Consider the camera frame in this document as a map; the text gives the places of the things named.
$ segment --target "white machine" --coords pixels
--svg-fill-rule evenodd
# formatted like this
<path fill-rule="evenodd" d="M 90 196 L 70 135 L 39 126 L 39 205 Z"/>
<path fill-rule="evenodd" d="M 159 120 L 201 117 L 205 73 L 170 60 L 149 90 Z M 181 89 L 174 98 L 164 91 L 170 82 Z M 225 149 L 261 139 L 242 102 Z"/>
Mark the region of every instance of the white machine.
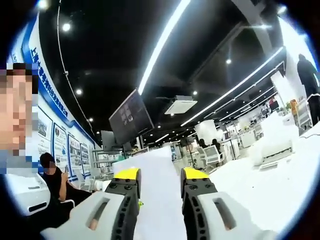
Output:
<path fill-rule="evenodd" d="M 23 216 L 30 216 L 44 210 L 50 202 L 50 191 L 46 182 L 38 173 L 30 168 L 19 174 L 6 174 L 7 189 L 11 192 L 11 199 L 20 208 Z"/>

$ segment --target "white desk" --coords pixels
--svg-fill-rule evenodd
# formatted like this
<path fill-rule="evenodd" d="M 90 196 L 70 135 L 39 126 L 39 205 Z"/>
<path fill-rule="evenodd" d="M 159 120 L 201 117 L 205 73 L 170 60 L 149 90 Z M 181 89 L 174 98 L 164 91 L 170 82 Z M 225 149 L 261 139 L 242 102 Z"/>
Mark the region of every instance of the white desk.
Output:
<path fill-rule="evenodd" d="M 320 123 L 304 136 L 312 133 L 320 133 Z M 223 165 L 210 179 L 218 191 L 228 193 L 246 207 L 257 226 L 280 233 L 306 205 L 307 194 L 318 181 L 320 136 L 298 141 L 295 154 L 280 160 L 277 168 L 259 171 L 248 158 L 242 158 Z"/>

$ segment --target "black shirt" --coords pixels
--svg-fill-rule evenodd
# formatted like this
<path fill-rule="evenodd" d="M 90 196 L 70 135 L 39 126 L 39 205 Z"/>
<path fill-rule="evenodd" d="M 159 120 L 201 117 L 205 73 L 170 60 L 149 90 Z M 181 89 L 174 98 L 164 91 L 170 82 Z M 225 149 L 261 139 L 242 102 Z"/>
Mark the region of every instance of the black shirt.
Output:
<path fill-rule="evenodd" d="M 61 187 L 61 174 L 62 171 L 60 168 L 56 167 L 55 173 L 53 175 L 48 175 L 48 174 L 43 174 L 42 178 L 46 182 L 46 185 L 48 186 L 51 195 L 53 195 L 55 198 L 59 198 L 59 192 L 60 192 L 60 187 Z M 71 199 L 71 195 L 74 192 L 74 188 L 66 183 L 66 199 Z"/>

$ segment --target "display board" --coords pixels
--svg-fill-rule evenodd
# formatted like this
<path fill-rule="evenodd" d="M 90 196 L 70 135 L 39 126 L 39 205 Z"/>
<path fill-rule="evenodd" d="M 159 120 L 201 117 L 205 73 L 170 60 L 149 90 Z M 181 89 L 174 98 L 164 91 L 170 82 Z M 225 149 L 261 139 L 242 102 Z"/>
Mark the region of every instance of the display board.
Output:
<path fill-rule="evenodd" d="M 21 30 L 7 63 L 32 63 L 32 73 L 39 76 L 37 106 L 32 105 L 32 111 L 38 108 L 38 139 L 34 138 L 38 142 L 35 151 L 38 155 L 32 155 L 32 161 L 38 162 L 41 154 L 50 153 L 61 171 L 67 167 L 71 182 L 78 180 L 75 169 L 81 169 L 84 177 L 89 176 L 92 157 L 89 150 L 98 145 L 72 116 L 52 81 L 41 51 L 39 15 Z"/>

